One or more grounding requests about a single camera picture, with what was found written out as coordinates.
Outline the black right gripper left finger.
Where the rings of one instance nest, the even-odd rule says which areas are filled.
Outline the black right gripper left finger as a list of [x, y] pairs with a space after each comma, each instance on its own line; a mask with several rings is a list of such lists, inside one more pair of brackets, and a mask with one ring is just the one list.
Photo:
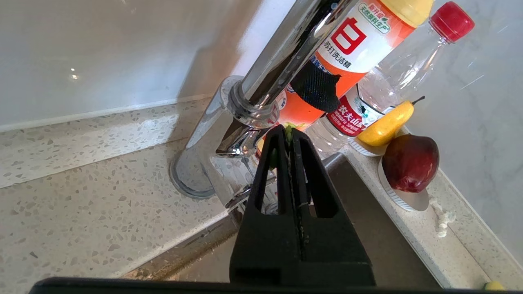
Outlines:
[[[293, 134], [279, 125], [269, 131], [230, 257], [230, 281], [303, 284], [303, 171], [295, 160]], [[272, 162], [276, 162], [278, 211], [262, 212]]]

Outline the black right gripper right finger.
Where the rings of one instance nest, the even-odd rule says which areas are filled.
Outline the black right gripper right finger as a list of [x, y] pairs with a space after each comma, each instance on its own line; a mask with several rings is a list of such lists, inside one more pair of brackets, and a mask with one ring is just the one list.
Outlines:
[[291, 130], [300, 274], [309, 285], [375, 286], [370, 259], [311, 139]]

